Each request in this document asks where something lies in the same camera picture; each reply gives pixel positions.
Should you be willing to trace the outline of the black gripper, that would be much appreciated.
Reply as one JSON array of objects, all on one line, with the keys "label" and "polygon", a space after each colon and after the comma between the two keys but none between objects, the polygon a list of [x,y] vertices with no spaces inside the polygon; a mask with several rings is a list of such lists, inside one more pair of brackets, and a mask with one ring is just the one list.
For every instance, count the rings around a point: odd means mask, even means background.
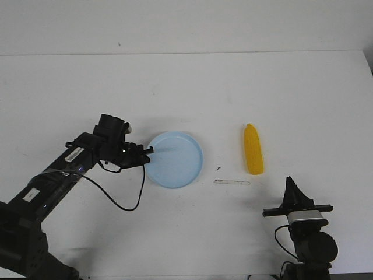
[{"label": "black gripper", "polygon": [[287,216],[291,212],[312,211],[331,212],[331,204],[315,204],[313,199],[307,197],[296,185],[294,180],[286,177],[286,187],[282,204],[278,208],[266,208],[262,212],[263,217]]},{"label": "black gripper", "polygon": [[104,167],[111,163],[118,167],[118,171],[143,166],[150,163],[147,156],[154,153],[152,146],[144,148],[143,145],[136,145],[132,142],[123,142],[117,145],[110,145],[108,142],[98,142],[98,165],[105,171],[110,171]]}]

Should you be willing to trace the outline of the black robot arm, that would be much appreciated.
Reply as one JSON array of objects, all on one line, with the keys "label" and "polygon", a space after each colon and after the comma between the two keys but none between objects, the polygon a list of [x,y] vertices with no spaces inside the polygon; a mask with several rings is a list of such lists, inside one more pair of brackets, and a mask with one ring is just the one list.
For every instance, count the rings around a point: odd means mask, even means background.
[{"label": "black robot arm", "polygon": [[125,141],[128,122],[102,114],[92,133],[66,143],[66,151],[8,203],[1,203],[1,267],[23,279],[79,279],[79,272],[48,251],[43,220],[95,165],[120,170],[145,166],[153,147]]},{"label": "black robot arm", "polygon": [[307,197],[288,176],[281,205],[278,208],[264,209],[264,217],[286,216],[288,224],[275,229],[274,238],[282,228],[287,228],[293,242],[295,253],[290,253],[283,245],[280,247],[297,260],[285,261],[276,279],[331,279],[329,269],[338,254],[336,241],[321,228],[329,224],[322,216],[333,211],[330,204],[316,205]]}]

